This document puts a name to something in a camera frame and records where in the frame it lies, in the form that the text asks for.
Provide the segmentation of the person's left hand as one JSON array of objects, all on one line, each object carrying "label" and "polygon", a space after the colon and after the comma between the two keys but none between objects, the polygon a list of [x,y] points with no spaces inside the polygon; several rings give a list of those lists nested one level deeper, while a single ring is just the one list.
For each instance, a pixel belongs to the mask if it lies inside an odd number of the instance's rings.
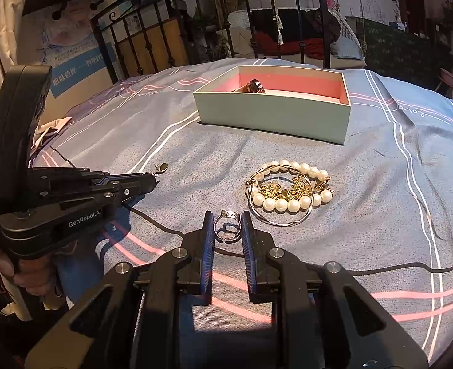
[{"label": "person's left hand", "polygon": [[0,249],[0,273],[34,296],[48,295],[56,284],[52,254],[35,260],[20,259],[16,269],[11,259]]}]

